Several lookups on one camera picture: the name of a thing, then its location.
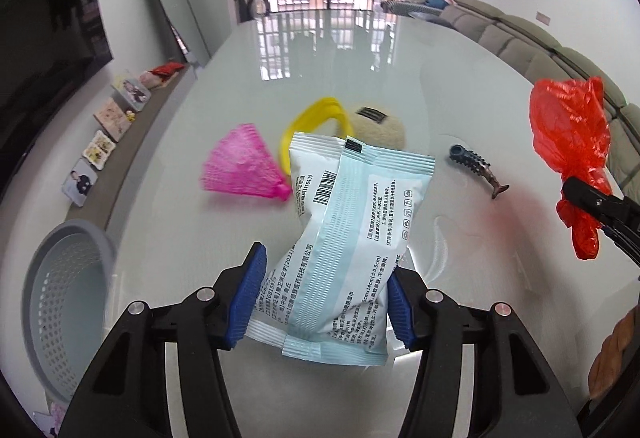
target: gray laundry basket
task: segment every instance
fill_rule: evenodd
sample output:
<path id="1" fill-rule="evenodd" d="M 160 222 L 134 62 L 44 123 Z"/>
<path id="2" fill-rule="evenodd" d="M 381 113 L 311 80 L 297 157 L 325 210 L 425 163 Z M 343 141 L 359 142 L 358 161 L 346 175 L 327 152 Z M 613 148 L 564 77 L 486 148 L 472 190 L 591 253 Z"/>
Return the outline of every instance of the gray laundry basket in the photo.
<path id="1" fill-rule="evenodd" d="M 68 404 L 102 343 L 115 252 L 98 227 L 64 222 L 36 251 L 22 292 L 31 365 L 53 399 Z"/>

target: gray sofa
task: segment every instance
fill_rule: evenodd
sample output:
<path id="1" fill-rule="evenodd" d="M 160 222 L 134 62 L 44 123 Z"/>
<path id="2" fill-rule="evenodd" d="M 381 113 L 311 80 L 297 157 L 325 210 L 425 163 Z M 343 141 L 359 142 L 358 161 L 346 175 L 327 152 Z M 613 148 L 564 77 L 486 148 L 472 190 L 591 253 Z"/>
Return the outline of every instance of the gray sofa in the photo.
<path id="1" fill-rule="evenodd" d="M 640 203 L 640 108 L 627 104 L 620 88 L 593 61 L 562 46 L 542 27 L 478 0 L 455 2 L 440 13 L 440 18 L 509 64 L 532 84 L 539 79 L 602 77 L 604 107 L 611 131 L 607 167 L 623 193 Z M 411 10 L 405 2 L 402 11 Z"/>

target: framed photo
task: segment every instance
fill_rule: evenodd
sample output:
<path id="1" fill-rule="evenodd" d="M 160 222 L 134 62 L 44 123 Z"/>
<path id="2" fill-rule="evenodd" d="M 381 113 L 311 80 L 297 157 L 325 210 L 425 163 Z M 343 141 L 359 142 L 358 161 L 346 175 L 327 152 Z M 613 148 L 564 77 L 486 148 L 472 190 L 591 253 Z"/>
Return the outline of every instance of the framed photo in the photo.
<path id="1" fill-rule="evenodd" d="M 107 161 L 109 155 L 98 147 L 97 144 L 89 142 L 89 145 L 82 152 L 82 156 L 94 165 L 95 169 L 102 170 L 104 163 Z"/>
<path id="2" fill-rule="evenodd" d="M 62 192 L 78 207 L 82 207 L 86 196 L 98 180 L 98 175 L 91 169 L 89 163 L 81 158 L 76 162 L 62 185 Z"/>
<path id="3" fill-rule="evenodd" d="M 151 98 L 151 92 L 129 72 L 116 76 L 113 87 L 135 111 L 142 110 Z"/>
<path id="4" fill-rule="evenodd" d="M 111 152 L 116 148 L 116 143 L 102 133 L 100 129 L 95 132 L 94 138 L 91 141 L 105 152 L 107 157 L 111 155 Z"/>
<path id="5" fill-rule="evenodd" d="M 122 138 L 131 125 L 124 111 L 116 104 L 113 98 L 109 98 L 102 108 L 94 113 L 94 117 L 116 142 Z"/>

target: red plastic bag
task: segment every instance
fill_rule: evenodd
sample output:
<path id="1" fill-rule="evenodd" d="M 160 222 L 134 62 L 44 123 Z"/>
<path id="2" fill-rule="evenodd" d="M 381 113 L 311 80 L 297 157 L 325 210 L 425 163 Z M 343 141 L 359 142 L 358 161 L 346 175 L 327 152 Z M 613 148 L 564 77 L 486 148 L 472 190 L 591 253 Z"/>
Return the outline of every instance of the red plastic bag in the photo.
<path id="1" fill-rule="evenodd" d="M 611 194 L 604 165 L 611 135 L 604 116 L 604 86 L 600 77 L 588 81 L 538 81 L 529 101 L 533 149 L 562 182 L 577 176 L 603 193 Z M 572 229 L 575 255 L 598 255 L 600 222 L 562 199 L 556 206 L 560 219 Z"/>
<path id="2" fill-rule="evenodd" d="M 153 70 L 149 70 L 153 75 L 157 75 L 162 81 L 169 79 L 174 73 L 180 72 L 184 68 L 182 63 L 169 61 L 168 63 L 156 66 Z"/>

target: glass table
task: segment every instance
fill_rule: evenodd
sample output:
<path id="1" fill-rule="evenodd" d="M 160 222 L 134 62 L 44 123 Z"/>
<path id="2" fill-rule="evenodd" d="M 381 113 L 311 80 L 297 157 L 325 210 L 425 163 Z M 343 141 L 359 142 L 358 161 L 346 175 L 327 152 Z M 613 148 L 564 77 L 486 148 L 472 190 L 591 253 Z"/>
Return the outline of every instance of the glass table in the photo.
<path id="1" fill-rule="evenodd" d="M 230 129 L 254 123 L 277 155 L 280 136 L 324 96 L 346 108 L 379 105 L 406 128 L 406 149 L 436 170 L 417 213 L 404 266 L 459 304 L 509 303 L 578 408 L 602 340 L 638 299 L 638 269 L 607 238 L 575 257 L 558 219 L 560 177 L 532 148 L 524 77 L 455 30 L 376 12 L 274 14 L 236 28 L 181 104 L 143 177 L 124 228 L 107 329 L 127 305 L 179 303 L 239 265 L 261 241 L 273 266 L 302 232 L 293 202 L 205 192 L 198 179 Z M 327 126 L 325 134 L 333 134 Z M 508 192 L 450 162 L 463 144 Z M 245 437 L 394 437 L 419 354 L 389 325 L 384 367 L 327 366 L 282 357 L 243 339 L 222 352 L 228 394 Z M 473 353 L 466 346 L 455 436 L 466 436 Z M 175 347 L 168 351 L 174 436 L 186 436 Z"/>

